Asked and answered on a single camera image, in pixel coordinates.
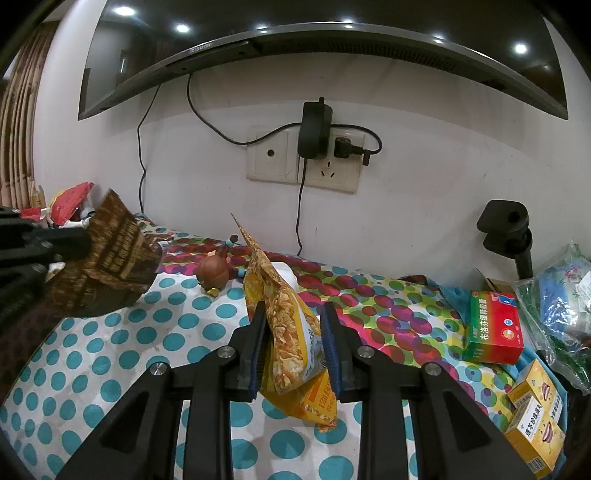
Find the wall socket panel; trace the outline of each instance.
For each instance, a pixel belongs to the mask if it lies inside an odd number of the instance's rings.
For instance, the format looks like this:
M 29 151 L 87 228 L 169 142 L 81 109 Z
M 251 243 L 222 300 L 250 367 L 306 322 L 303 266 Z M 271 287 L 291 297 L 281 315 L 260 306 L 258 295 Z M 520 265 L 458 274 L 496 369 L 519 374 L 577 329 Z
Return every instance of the wall socket panel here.
M 330 130 L 329 153 L 322 160 L 308 160 L 306 166 L 307 187 L 338 190 L 340 192 L 355 193 L 361 176 L 361 156 L 351 155 L 349 158 L 335 157 L 335 139 L 347 137 L 353 145 L 363 147 L 365 134 L 351 133 L 348 130 L 333 128 Z M 300 158 L 297 182 L 301 183 L 304 171 L 304 160 Z
M 280 125 L 271 127 L 250 127 L 248 139 L 255 140 L 273 131 Z M 298 183 L 299 155 L 297 140 L 299 129 L 290 128 L 266 140 L 246 148 L 248 156 L 246 178 L 250 180 Z

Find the plug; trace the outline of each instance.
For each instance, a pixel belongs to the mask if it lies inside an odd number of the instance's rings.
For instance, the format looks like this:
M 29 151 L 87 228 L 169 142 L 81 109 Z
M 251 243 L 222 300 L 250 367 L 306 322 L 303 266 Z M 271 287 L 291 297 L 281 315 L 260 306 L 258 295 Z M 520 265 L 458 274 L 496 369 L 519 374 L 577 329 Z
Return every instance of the plug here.
M 335 139 L 335 157 L 349 158 L 350 155 L 363 155 L 363 148 L 353 145 L 347 137 Z

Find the tv screen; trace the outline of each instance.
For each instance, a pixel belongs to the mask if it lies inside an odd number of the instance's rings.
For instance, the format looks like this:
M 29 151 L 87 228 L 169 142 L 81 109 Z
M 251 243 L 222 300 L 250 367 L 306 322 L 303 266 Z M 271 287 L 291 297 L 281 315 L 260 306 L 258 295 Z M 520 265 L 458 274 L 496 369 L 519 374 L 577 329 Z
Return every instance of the tv screen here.
M 306 52 L 421 63 L 568 117 L 550 34 L 525 0 L 108 0 L 79 118 L 191 71 Z

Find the power adapter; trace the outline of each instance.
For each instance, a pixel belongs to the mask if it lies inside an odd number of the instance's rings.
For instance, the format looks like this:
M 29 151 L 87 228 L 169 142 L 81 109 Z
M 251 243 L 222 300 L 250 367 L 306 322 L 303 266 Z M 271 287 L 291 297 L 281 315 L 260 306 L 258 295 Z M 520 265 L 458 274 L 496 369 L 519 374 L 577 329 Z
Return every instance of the power adapter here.
M 324 97 L 317 102 L 304 102 L 301 116 L 297 152 L 301 158 L 318 160 L 326 158 L 329 150 L 332 108 L 325 104 Z

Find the bed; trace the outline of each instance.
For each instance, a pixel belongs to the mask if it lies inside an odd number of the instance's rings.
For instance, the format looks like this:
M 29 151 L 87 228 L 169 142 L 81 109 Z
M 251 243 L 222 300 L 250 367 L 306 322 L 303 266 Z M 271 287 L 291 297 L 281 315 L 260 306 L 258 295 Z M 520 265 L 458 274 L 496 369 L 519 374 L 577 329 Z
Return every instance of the bed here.
M 39 480 L 53 479 L 121 395 L 153 362 L 177 367 L 225 345 L 248 323 L 242 280 L 233 278 L 219 297 L 202 293 L 196 262 L 219 241 L 174 232 L 145 219 L 146 233 L 174 235 L 156 281 L 132 307 L 97 318 L 65 318 L 22 369 L 4 405 L 0 427 Z M 250 250 L 230 250 L 245 267 Z M 269 252 L 297 276 L 301 298 L 317 313 L 323 301 L 362 341 L 393 361 L 420 366 L 437 361 L 501 429 L 511 418 L 505 393 L 512 379 L 495 366 L 461 360 L 464 326 L 437 288 L 420 278 L 399 280 L 348 271 Z M 187 406 L 183 406 L 174 475 L 183 478 Z M 417 464 L 410 410 L 404 405 L 410 479 Z M 361 405 L 339 404 L 337 427 L 320 433 L 286 417 L 261 395 L 232 403 L 232 461 L 236 479 L 349 480 L 356 478 Z

